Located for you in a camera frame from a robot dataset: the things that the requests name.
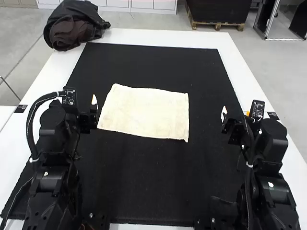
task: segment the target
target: cabinet drawer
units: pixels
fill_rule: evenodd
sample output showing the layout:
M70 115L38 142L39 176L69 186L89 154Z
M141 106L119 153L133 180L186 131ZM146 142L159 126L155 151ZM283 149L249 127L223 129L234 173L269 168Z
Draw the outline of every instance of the cabinet drawer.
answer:
M4 3L6 4L19 4L18 0L4 0Z
M59 0L38 0L39 4L59 5Z
M23 5L36 5L36 1L35 0L21 0L21 3Z
M153 9L154 0L132 0L132 8Z
M175 10L175 0L153 0L153 8L160 10Z
M91 3L96 6L106 6L106 0L91 0Z
M128 0L106 0L107 6L128 8Z

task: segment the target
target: floor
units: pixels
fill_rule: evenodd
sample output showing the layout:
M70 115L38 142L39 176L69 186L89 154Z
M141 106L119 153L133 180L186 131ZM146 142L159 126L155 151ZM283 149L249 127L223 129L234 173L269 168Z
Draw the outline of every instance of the floor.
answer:
M53 52L41 37L51 10L0 8L0 75L23 97ZM191 30L184 5L177 15L127 12L100 12L113 28ZM252 26L255 12L248 16L244 32L223 27L229 32L296 146L307 161L307 41L262 41ZM270 38L293 36L284 16L278 16ZM205 26L197 31L214 31ZM18 99L0 85L0 105L16 105Z

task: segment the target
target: metal frame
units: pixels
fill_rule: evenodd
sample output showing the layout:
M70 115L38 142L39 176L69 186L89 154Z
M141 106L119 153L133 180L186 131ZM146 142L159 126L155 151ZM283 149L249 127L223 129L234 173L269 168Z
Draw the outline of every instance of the metal frame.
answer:
M277 12L277 10L279 8L280 0L276 0L275 1L275 4L274 4L274 7L273 7L271 16L270 16L270 18L269 18L269 20L267 22L267 28L266 28L265 32L263 33L257 27L257 25L258 25L258 20L259 20L260 13L261 13L262 6L263 6L264 2L265 2L265 0L262 0L260 5L259 5L259 9L258 9L258 13L257 13L257 16L256 16L256 20L255 20L255 23L254 23L254 26L253 26L254 30L260 35L260 37L262 37L263 40L268 40L268 41L304 41L304 39L302 39L302 38L298 38L298 39L295 39L295 38L268 38L270 29L271 29L272 24L273 24L273 20L275 18L276 12Z
M14 93L14 95L18 98L19 101L21 101L21 99L19 98L19 96L15 93L15 91L11 88L11 86L6 82L6 80L0 76L0 78L2 79L2 81L9 87L9 89Z

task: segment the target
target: sticker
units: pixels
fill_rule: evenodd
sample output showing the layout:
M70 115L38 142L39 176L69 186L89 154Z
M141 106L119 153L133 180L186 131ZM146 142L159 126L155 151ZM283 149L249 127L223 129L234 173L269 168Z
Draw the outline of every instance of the sticker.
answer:
M222 120L222 123L224 122L227 113L228 113L228 112L227 112L226 106L224 106L223 109L222 109L222 112L221 112L221 120Z
M273 119L275 121L279 121L279 117L275 112L268 112L268 115L269 115L270 119Z
M14 113L18 113L18 114L22 114L25 109L27 108L27 104L20 104L17 106L17 108L15 109L15 112Z

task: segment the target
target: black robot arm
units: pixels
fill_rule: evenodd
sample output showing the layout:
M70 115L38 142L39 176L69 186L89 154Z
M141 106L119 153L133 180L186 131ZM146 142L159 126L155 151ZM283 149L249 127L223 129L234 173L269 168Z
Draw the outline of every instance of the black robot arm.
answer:
M286 128L276 120L263 119L264 102L253 101L249 116L232 118L224 108L222 133L238 145L246 162L246 179L237 193L237 216L221 221L214 213L216 230L300 230L296 203L281 173L288 147ZM212 204L221 204L212 197ZM223 204L234 207L234 204Z
M62 97L62 103L55 100L57 97ZM35 145L32 130L35 112L52 99L40 117L39 140ZM82 187L74 162L78 159L80 134L97 128L97 107L93 95L90 111L79 112L76 90L68 87L40 97L32 105L26 137L34 175L22 186L11 205L12 208L17 196L29 192L23 230L78 230L81 226ZM5 228L11 208L0 230Z

